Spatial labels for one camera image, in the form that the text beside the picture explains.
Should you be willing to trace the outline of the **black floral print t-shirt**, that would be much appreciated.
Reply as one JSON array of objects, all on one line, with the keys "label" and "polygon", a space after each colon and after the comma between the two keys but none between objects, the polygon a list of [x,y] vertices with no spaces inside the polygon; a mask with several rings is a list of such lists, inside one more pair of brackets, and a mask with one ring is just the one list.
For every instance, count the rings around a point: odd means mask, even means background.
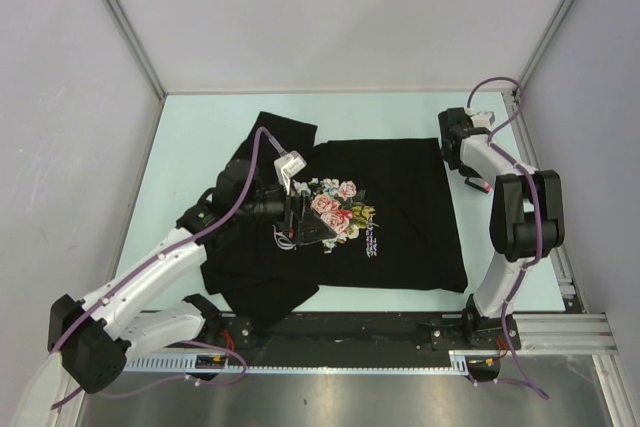
[{"label": "black floral print t-shirt", "polygon": [[299,152],[305,168],[295,190],[309,195],[331,238],[280,248],[271,222],[249,222],[211,253],[201,275],[210,294],[267,327],[323,286],[465,291],[468,279],[452,196],[434,138],[317,143],[316,127],[261,112],[235,158],[258,160],[265,184],[276,180],[273,143]]}]

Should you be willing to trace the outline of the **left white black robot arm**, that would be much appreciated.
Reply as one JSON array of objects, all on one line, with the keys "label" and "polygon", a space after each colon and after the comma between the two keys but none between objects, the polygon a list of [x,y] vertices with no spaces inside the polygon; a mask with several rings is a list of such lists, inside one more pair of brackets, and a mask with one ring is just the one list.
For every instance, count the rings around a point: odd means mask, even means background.
[{"label": "left white black robot arm", "polygon": [[255,159],[233,160],[213,187],[142,260],[79,300],[69,295],[50,309],[48,350],[61,357],[64,371],[79,390],[107,388],[126,364],[175,343],[207,347],[221,334],[221,313],[204,296],[192,294],[176,306],[145,315],[143,309],[184,274],[201,267],[215,251],[251,221],[275,226],[291,245],[322,221],[311,207],[308,189],[293,181],[307,163],[296,151],[273,163],[276,181],[263,182]]}]

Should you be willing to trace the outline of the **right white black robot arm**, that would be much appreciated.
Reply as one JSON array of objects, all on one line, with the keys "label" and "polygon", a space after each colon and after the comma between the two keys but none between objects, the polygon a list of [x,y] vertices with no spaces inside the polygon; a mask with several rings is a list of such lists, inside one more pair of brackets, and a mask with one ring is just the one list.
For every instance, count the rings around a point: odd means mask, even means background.
[{"label": "right white black robot arm", "polygon": [[490,349],[509,341],[513,304],[533,267],[565,238],[561,179],[517,160],[494,141],[491,112],[450,108],[438,114],[443,160],[465,179],[493,189],[489,234],[494,255],[462,311],[463,342]]}]

